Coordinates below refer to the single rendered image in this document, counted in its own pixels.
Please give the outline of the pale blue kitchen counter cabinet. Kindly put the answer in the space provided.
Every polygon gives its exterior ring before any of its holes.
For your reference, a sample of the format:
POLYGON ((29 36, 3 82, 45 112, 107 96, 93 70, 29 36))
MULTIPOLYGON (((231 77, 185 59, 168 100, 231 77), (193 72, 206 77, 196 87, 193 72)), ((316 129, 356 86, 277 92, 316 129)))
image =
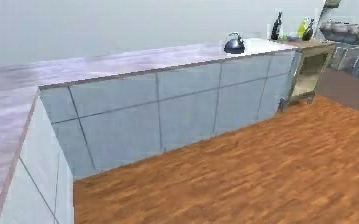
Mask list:
POLYGON ((0 69, 0 224, 73 224, 75 180, 272 117, 295 53, 252 38, 0 69))

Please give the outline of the dark blue kettle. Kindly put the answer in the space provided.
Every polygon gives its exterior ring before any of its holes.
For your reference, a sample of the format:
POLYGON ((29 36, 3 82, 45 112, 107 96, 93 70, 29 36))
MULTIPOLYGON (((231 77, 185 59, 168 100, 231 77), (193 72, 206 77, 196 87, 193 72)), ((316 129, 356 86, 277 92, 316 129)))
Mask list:
POLYGON ((238 32, 230 33, 232 39, 226 42, 224 51, 231 54, 241 54, 245 51, 244 41, 238 32))

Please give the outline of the black wine bottle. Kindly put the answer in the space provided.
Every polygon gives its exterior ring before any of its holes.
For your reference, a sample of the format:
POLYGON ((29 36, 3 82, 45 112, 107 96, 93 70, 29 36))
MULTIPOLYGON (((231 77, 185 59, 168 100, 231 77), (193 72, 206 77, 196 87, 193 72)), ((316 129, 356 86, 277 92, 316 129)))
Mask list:
POLYGON ((271 39, 272 40, 277 40, 279 38, 281 25, 282 25, 282 12, 279 12, 278 17, 275 20, 275 22, 273 24, 272 31, 271 31, 271 39))

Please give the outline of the beige open side table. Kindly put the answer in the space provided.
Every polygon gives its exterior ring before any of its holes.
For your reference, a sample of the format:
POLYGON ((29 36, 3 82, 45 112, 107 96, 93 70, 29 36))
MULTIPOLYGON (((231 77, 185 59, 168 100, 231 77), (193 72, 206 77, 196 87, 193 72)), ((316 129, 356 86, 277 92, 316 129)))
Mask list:
POLYGON ((321 39, 285 41, 285 44, 297 47, 297 59, 294 60, 296 68, 292 75, 290 91, 279 102, 281 111, 301 99, 306 99, 308 104, 313 102, 319 79, 335 50, 334 42, 321 39))

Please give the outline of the yellow-green bottle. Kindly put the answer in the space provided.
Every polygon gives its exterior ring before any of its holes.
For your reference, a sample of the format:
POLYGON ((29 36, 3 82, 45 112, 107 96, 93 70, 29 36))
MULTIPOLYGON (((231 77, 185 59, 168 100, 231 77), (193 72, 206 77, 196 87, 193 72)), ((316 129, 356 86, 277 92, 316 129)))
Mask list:
POLYGON ((307 23, 309 21, 309 18, 305 17, 302 22, 300 23, 299 25, 299 28, 298 28, 298 31, 297 31, 297 34, 298 34, 298 37, 299 38, 302 38, 305 30, 307 29, 307 23))

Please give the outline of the dark round bottle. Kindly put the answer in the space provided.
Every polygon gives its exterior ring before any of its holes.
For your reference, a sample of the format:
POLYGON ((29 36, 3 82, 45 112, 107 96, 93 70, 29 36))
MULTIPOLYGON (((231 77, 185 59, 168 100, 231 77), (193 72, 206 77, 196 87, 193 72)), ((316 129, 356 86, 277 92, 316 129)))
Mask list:
POLYGON ((309 41, 313 35, 313 24, 314 24, 314 20, 311 19, 306 30, 303 32, 302 35, 302 40, 303 41, 309 41))

